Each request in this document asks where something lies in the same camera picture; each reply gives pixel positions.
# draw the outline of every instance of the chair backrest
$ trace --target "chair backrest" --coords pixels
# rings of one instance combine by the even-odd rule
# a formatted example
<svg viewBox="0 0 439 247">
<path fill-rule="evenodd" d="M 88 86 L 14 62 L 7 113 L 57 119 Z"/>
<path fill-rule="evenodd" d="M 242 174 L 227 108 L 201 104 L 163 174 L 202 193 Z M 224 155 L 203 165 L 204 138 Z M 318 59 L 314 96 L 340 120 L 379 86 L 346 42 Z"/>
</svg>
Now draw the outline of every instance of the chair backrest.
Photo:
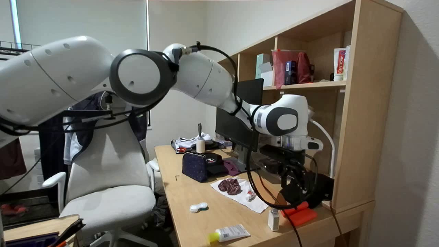
<svg viewBox="0 0 439 247">
<path fill-rule="evenodd" d="M 123 118 L 99 120 L 96 126 Z M 141 146 L 128 121 L 94 131 L 89 146 L 72 163 L 66 203 L 122 185 L 150 186 Z"/>
</svg>

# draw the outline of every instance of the purple cloth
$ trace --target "purple cloth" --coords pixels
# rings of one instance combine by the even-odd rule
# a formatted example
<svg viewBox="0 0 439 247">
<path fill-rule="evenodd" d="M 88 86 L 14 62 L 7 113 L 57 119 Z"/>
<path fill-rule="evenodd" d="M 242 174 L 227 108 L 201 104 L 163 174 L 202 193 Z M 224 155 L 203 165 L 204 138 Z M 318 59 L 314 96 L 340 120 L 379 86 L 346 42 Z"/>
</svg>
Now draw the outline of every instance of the purple cloth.
<svg viewBox="0 0 439 247">
<path fill-rule="evenodd" d="M 231 160 L 223 160 L 225 168 L 229 171 L 230 176 L 236 176 L 240 174 L 238 167 L 235 165 L 235 162 Z"/>
</svg>

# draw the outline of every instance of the white paper towel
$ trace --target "white paper towel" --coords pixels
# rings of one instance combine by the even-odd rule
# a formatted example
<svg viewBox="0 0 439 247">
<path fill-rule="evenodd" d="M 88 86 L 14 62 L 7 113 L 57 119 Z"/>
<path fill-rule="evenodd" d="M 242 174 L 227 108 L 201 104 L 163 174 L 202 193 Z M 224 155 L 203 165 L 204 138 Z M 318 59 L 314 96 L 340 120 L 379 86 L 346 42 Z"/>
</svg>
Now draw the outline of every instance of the white paper towel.
<svg viewBox="0 0 439 247">
<path fill-rule="evenodd" d="M 218 185 L 224 179 L 216 181 L 214 183 L 211 183 L 210 186 L 212 186 L 212 188 L 214 190 L 218 191 L 222 195 L 227 196 L 227 197 L 241 203 L 242 205 L 247 206 L 248 208 L 255 211 L 256 213 L 260 214 L 260 213 L 264 212 L 264 210 L 268 207 L 268 205 L 265 204 L 265 202 L 263 202 L 258 196 L 256 196 L 251 201 L 247 201 L 245 199 L 245 195 L 247 195 L 247 192 L 251 189 L 250 183 L 247 180 L 241 179 L 239 177 L 234 177 L 234 178 L 238 180 L 239 185 L 241 186 L 241 190 L 242 190 L 241 193 L 239 193 L 237 195 L 234 195 L 234 196 L 229 195 L 229 194 L 227 194 L 227 191 L 223 192 L 218 188 Z"/>
</svg>

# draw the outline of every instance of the white office chair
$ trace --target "white office chair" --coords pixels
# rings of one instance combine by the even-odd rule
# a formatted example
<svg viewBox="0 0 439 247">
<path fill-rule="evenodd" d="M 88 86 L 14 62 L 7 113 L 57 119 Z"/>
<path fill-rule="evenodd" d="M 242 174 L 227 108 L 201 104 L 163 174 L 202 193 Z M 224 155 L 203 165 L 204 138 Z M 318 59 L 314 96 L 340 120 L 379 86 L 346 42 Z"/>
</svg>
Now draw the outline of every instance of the white office chair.
<svg viewBox="0 0 439 247">
<path fill-rule="evenodd" d="M 117 121 L 124 116 L 116 117 Z M 96 126 L 112 120 L 99 120 Z M 127 239 L 145 246 L 157 244 L 122 231 L 120 228 L 142 223 L 151 214 L 156 201 L 154 171 L 156 163 L 145 164 L 139 142 L 129 123 L 94 131 L 88 148 L 73 162 L 64 206 L 65 172 L 43 183 L 43 188 L 58 184 L 60 217 L 79 214 L 83 218 L 84 236 L 106 232 L 90 246 Z"/>
</svg>

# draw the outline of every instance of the computer monitor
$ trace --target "computer monitor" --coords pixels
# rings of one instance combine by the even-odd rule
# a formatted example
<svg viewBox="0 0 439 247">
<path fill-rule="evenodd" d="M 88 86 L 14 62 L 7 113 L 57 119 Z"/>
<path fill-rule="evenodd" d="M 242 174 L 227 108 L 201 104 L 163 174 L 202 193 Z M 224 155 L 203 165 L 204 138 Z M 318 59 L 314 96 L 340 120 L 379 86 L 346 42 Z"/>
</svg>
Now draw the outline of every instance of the computer monitor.
<svg viewBox="0 0 439 247">
<path fill-rule="evenodd" d="M 236 95 L 249 104 L 260 105 L 263 84 L 264 79 L 240 81 Z M 240 119 L 219 108 L 216 109 L 215 132 L 244 148 L 257 151 L 259 135 L 255 134 L 252 142 L 252 130 L 248 129 Z"/>
</svg>

